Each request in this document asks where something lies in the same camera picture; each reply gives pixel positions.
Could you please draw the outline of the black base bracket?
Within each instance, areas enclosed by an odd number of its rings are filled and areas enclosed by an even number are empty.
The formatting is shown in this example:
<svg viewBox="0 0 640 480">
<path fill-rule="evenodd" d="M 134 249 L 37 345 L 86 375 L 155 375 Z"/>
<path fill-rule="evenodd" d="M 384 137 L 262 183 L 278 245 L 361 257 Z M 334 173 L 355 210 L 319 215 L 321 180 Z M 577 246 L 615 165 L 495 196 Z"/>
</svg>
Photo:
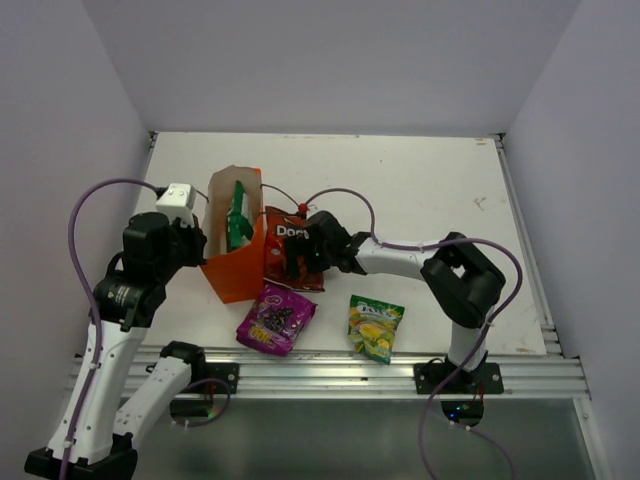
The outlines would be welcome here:
<svg viewBox="0 0 640 480">
<path fill-rule="evenodd" d="M 440 389 L 437 386 L 455 370 L 446 359 L 435 358 L 413 365 L 413 378 L 418 395 L 433 392 L 446 395 L 502 394 L 505 391 L 502 372 L 498 363 L 483 361 L 475 370 L 461 370 Z"/>
<path fill-rule="evenodd" d="M 239 365 L 230 362 L 206 362 L 198 374 L 198 380 L 215 378 L 226 383 L 232 394 L 236 393 L 239 380 Z"/>
</svg>

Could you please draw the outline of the red Doritos chip bag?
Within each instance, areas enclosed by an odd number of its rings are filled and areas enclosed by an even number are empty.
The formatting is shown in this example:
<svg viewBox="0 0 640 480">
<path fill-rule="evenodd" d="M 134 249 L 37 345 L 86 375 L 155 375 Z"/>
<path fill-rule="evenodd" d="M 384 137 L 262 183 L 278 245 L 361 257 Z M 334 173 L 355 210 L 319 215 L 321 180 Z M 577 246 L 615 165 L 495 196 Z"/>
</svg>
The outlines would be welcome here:
<svg viewBox="0 0 640 480">
<path fill-rule="evenodd" d="M 309 273 L 295 249 L 299 237 L 306 236 L 304 220 L 286 211 L 265 208 L 264 279 L 300 292 L 323 292 L 324 275 Z"/>
</svg>

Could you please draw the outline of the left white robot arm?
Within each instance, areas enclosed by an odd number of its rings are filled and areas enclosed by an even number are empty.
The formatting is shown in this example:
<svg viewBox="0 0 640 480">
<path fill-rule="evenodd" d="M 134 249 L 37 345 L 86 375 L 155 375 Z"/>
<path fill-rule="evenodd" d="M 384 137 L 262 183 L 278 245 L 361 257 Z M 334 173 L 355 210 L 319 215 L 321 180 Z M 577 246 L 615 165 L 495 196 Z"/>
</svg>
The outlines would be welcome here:
<svg viewBox="0 0 640 480">
<path fill-rule="evenodd" d="M 172 342 L 150 379 L 121 401 L 130 365 L 166 286 L 183 267 L 204 264 L 206 237 L 195 215 L 133 216 L 123 249 L 89 291 L 91 322 L 67 409 L 47 446 L 29 453 L 25 471 L 46 479 L 129 479 L 137 449 L 171 399 L 201 390 L 208 379 L 201 348 Z"/>
</svg>

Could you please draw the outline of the green snack bag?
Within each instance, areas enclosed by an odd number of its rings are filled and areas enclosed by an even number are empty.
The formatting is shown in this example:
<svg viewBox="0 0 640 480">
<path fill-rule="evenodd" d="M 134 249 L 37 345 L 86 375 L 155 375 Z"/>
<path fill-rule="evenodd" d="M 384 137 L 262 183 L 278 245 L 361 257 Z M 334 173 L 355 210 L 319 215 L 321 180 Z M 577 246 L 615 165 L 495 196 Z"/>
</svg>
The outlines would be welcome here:
<svg viewBox="0 0 640 480">
<path fill-rule="evenodd" d="M 233 252 L 250 244 L 254 236 L 254 219 L 244 185 L 235 182 L 233 197 L 226 216 L 226 248 Z"/>
</svg>

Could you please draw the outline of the orange paper bag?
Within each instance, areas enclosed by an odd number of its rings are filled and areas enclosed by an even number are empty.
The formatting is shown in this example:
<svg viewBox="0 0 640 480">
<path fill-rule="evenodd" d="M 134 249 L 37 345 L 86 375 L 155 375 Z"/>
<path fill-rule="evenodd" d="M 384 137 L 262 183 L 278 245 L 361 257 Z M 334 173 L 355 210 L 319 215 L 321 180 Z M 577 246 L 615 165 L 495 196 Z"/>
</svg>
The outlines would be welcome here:
<svg viewBox="0 0 640 480">
<path fill-rule="evenodd" d="M 235 182 L 240 181 L 249 197 L 254 236 L 249 245 L 228 253 L 226 216 Z M 262 172 L 258 168 L 228 166 L 211 176 L 206 193 L 203 274 L 225 304 L 253 300 L 264 287 L 264 241 L 266 234 Z"/>
</svg>

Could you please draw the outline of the purple snack bag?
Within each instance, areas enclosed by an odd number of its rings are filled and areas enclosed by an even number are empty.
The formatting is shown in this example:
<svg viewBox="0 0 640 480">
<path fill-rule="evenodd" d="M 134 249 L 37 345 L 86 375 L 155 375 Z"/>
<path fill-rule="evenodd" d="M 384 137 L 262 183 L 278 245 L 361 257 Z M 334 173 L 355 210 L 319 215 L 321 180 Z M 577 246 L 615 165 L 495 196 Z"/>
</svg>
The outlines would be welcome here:
<svg viewBox="0 0 640 480">
<path fill-rule="evenodd" d="M 236 340 L 256 351 L 286 357 L 313 318 L 316 307 L 292 290 L 266 284 L 236 329 Z"/>
</svg>

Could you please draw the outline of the green yellow Fox's candy bag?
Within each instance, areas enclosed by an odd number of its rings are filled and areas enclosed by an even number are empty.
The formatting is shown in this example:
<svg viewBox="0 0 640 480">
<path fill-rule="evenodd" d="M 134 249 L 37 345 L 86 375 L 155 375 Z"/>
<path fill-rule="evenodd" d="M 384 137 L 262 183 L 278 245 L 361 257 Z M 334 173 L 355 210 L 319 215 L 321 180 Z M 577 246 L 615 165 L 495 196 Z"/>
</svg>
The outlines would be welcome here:
<svg viewBox="0 0 640 480">
<path fill-rule="evenodd" d="M 404 306 L 352 295 L 347 336 L 355 352 L 390 365 L 397 330 L 404 314 Z"/>
</svg>

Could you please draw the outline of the left black base bracket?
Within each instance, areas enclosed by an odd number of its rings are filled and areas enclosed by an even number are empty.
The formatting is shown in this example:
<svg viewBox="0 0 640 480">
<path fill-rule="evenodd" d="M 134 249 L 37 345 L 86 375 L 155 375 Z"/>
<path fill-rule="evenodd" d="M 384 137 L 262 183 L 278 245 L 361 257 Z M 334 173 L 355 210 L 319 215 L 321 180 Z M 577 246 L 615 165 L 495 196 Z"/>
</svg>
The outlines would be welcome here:
<svg viewBox="0 0 640 480">
<path fill-rule="evenodd" d="M 226 383 L 232 394 L 236 393 L 239 380 L 239 365 L 230 362 L 206 362 L 198 374 L 198 380 L 215 378 Z"/>
</svg>

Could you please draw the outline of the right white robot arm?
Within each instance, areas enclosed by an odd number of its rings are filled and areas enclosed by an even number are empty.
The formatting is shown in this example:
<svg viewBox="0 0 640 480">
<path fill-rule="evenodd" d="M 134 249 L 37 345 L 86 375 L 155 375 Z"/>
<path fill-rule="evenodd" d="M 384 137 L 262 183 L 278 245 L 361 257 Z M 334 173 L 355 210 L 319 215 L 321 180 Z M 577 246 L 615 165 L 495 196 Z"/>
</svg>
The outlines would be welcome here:
<svg viewBox="0 0 640 480">
<path fill-rule="evenodd" d="M 284 255 L 292 278 L 335 267 L 343 273 L 388 274 L 425 282 L 452 321 L 445 357 L 447 384 L 464 393 L 480 382 L 487 357 L 484 330 L 506 278 L 463 234 L 451 232 L 431 246 L 391 244 L 370 232 L 350 234 L 334 215 L 321 211 L 284 240 Z"/>
</svg>

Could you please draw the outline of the right black base bracket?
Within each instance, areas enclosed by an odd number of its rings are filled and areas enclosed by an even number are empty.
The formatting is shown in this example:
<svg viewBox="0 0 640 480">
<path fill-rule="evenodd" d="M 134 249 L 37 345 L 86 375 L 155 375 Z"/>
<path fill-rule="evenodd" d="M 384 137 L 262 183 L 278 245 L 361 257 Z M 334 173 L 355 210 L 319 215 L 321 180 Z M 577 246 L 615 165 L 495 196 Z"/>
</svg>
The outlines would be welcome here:
<svg viewBox="0 0 640 480">
<path fill-rule="evenodd" d="M 461 370 L 440 389 L 437 386 L 455 370 L 446 359 L 435 358 L 413 365 L 413 378 L 418 395 L 433 392 L 446 395 L 502 394 L 505 391 L 502 372 L 498 363 L 483 361 L 475 370 Z"/>
</svg>

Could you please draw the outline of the aluminium mounting rail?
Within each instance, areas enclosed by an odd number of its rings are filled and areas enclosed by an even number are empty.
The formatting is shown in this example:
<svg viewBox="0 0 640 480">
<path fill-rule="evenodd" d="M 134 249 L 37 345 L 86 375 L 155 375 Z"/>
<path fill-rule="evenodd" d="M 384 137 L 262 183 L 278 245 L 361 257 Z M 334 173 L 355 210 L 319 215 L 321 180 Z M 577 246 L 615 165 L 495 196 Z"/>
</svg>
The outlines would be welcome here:
<svg viewBox="0 0 640 480">
<path fill-rule="evenodd" d="M 206 361 L 236 363 L 239 399 L 390 399 L 424 397 L 416 391 L 413 367 L 430 356 L 400 354 L 389 365 L 348 352 L 302 351 L 289 357 L 247 349 L 209 348 Z M 504 392 L 489 399 L 588 399 L 582 364 L 560 356 L 498 356 Z"/>
</svg>

